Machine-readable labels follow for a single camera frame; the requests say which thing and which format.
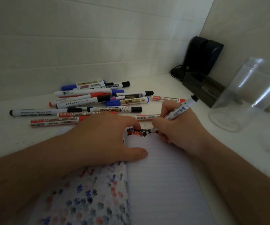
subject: lined paper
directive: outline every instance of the lined paper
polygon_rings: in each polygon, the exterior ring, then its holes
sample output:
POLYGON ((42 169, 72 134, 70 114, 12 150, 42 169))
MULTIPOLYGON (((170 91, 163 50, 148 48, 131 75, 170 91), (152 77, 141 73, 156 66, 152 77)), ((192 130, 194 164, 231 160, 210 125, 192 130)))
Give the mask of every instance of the lined paper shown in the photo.
POLYGON ((125 136, 125 144, 148 151, 146 159, 127 163, 132 225, 215 224, 183 150, 157 134, 125 136))

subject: fingernail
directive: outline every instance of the fingernail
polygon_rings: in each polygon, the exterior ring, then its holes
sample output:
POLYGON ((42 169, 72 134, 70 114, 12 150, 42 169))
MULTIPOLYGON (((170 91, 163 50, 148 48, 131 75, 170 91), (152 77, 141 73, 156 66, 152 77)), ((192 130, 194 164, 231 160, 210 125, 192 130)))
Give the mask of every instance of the fingernail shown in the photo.
POLYGON ((147 151, 145 151, 145 152, 142 153, 142 158, 146 158, 147 156, 148 156, 148 152, 147 151))

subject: left hand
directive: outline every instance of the left hand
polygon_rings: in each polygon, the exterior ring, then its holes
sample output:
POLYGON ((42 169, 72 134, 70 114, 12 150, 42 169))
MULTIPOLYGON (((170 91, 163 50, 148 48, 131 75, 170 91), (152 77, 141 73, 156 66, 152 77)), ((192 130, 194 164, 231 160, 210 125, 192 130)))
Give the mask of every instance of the left hand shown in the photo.
POLYGON ((140 130, 140 123, 131 116, 101 112, 91 115, 73 129, 57 136, 63 155, 81 166, 103 165, 117 161, 135 161, 148 156, 141 147, 128 148, 123 143, 125 128, 140 130))

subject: white desk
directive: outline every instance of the white desk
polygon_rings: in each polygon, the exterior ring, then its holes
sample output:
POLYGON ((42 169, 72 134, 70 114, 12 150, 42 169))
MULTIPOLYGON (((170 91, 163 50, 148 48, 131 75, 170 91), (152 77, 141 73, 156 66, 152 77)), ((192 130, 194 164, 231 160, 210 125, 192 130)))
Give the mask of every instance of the white desk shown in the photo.
MULTIPOLYGON (((169 74, 138 78, 131 80, 130 83, 131 86, 125 89, 126 92, 153 90, 155 95, 184 99, 192 95, 180 81, 172 78, 169 74)), ((0 102, 0 157, 51 138, 58 130, 58 127, 31 128, 29 121, 39 119, 39 117, 11 117, 9 110, 49 108, 48 102, 55 99, 52 94, 49 94, 0 102)), ((157 101, 141 104, 141 114, 160 113, 161 104, 162 102, 157 101)), ((203 102, 199 101, 192 109, 213 136, 270 176, 270 154, 261 148, 258 140, 259 130, 264 126, 263 120, 256 119, 240 133, 230 133, 212 124, 208 119, 209 108, 203 102)), ((152 124, 151 122, 141 122, 141 126, 142 128, 151 128, 152 124)), ((192 163, 216 224, 237 224, 203 168, 197 161, 192 161, 192 163)))

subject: forearm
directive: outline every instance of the forearm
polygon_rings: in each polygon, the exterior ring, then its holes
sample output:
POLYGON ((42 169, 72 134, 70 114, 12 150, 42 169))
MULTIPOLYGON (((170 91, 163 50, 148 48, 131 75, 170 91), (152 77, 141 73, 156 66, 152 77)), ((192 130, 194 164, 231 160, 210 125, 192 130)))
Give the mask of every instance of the forearm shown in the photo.
POLYGON ((57 159, 61 147, 55 137, 0 158, 0 222, 39 194, 49 181, 71 171, 66 161, 57 159))
POLYGON ((209 136, 200 155, 210 176, 242 224, 270 224, 270 178, 209 136))

